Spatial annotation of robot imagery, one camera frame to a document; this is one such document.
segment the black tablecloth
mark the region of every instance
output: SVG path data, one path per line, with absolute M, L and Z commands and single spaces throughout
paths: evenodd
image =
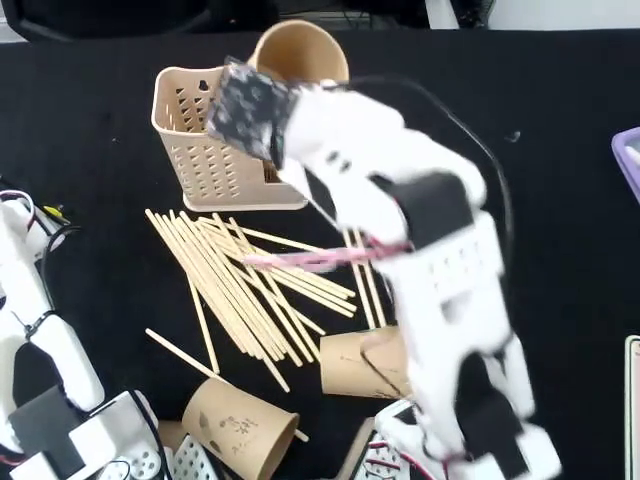
M 85 227 L 51 258 L 53 293 L 108 394 L 138 388 L 160 418 L 178 418 L 203 377 L 145 338 L 145 327 L 203 361 L 206 353 L 185 277 L 143 214 L 181 208 L 150 124 L 154 79 L 166 66 L 247 58 L 257 38 L 0 46 L 0 173 L 42 201 L 63 203 Z M 623 342 L 640 326 L 640 208 L 610 140 L 640 123 L 640 32 L 349 32 L 338 39 L 353 75 L 416 78 L 495 149 L 514 197 L 508 302 L 526 350 L 536 421 L 557 445 L 568 478 L 620 478 Z M 496 178 L 478 149 L 411 92 L 371 93 L 476 162 L 500 222 Z M 309 209 L 236 217 L 317 245 L 340 243 Z M 353 284 L 347 270 L 334 277 Z M 348 320 L 293 301 L 330 333 L 365 327 L 362 315 Z M 211 324 L 224 376 L 301 414 L 312 440 L 294 443 L 278 476 L 335 475 L 362 419 L 384 403 L 322 396 L 317 365 L 283 365 L 292 387 L 285 394 Z M 20 355 L 19 400 L 51 384 L 36 357 Z

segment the paper cup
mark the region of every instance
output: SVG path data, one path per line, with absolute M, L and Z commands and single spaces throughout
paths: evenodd
M 184 437 L 187 435 L 180 422 L 171 420 L 160 420 L 158 422 L 158 433 L 160 434 L 162 445 L 169 447 L 174 453 L 178 451 Z
M 322 337 L 320 340 L 320 371 L 322 391 L 333 395 L 356 397 L 399 398 L 360 356 L 360 345 L 379 339 L 367 349 L 367 358 L 395 385 L 402 396 L 410 393 L 407 378 L 407 354 L 397 327 L 366 332 L 345 333 Z
M 191 397 L 185 430 L 244 480 L 268 480 L 286 453 L 299 416 L 219 380 Z
M 277 80 L 349 80 L 349 65 L 338 42 L 303 20 L 277 23 L 267 30 L 247 63 Z

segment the black fabric surface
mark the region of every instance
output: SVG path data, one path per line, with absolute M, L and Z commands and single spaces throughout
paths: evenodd
M 436 92 L 504 163 L 515 205 L 508 293 L 538 404 L 566 478 L 620 478 L 623 344 L 640 326 L 640 209 L 610 150 L 640 123 L 640 32 L 380 32 L 338 34 L 353 75 L 395 72 Z M 55 252 L 51 285 L 108 394 L 135 387 L 160 418 L 178 418 L 203 377 L 150 342 L 151 327 L 202 361 L 185 278 L 143 210 L 181 208 L 178 183 L 150 124 L 156 74 L 247 58 L 257 34 L 71 45 L 0 46 L 0 172 L 85 227 Z M 499 189 L 477 148 L 413 93 L 372 91 L 409 123 L 473 159 L 501 221 Z M 340 243 L 306 209 L 246 213 L 241 224 L 316 245 Z M 348 270 L 333 275 L 353 285 Z M 292 296 L 330 333 L 364 328 Z M 267 370 L 211 322 L 222 373 L 301 414 L 277 476 L 334 476 L 358 426 L 385 402 L 322 396 L 317 365 Z M 52 383 L 41 356 L 21 354 L 20 401 Z

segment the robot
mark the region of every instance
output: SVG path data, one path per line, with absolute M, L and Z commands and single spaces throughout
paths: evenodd
M 25 192 L 0 191 L 0 445 L 19 456 L 11 477 L 83 480 L 108 466 L 109 478 L 156 478 L 168 467 L 148 402 L 124 392 L 104 403 L 91 362 L 36 270 L 67 231 Z M 26 342 L 51 357 L 63 383 L 17 408 L 7 387 Z
M 372 263 L 390 288 L 413 394 L 376 418 L 385 448 L 434 480 L 560 474 L 549 436 L 527 422 L 533 393 L 475 165 L 371 98 L 285 85 L 240 63 L 227 66 L 207 128 L 273 162 L 333 226 L 359 229 L 386 252 Z

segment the slotted plastic container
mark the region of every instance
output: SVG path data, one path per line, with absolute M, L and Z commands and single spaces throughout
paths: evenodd
M 306 199 L 272 165 L 211 138 L 204 122 L 223 67 L 169 67 L 156 78 L 151 123 L 160 134 L 190 210 L 295 210 Z

